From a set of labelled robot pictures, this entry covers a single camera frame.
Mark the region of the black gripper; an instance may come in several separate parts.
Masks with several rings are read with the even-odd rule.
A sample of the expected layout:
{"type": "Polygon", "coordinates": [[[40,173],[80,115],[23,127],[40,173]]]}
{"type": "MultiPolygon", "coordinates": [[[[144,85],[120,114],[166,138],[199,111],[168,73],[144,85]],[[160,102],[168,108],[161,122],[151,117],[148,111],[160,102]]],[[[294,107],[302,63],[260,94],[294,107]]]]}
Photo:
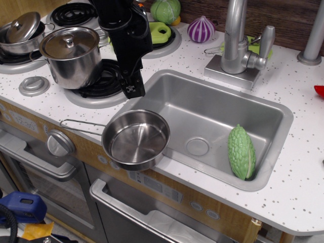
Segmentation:
{"type": "Polygon", "coordinates": [[[128,99],[145,96],[141,58],[153,50],[146,10],[139,5],[100,5],[99,25],[112,42],[128,99]]]}

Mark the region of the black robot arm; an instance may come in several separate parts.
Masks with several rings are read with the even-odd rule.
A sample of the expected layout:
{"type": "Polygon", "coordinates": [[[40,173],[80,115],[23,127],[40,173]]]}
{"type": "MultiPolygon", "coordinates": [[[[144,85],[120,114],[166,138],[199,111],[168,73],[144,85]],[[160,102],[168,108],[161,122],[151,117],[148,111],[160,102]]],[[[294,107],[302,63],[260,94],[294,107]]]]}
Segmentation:
{"type": "Polygon", "coordinates": [[[153,51],[144,7],[133,1],[93,1],[98,23],[112,42],[121,72],[121,89],[128,99],[143,97],[142,57],[153,51]]]}

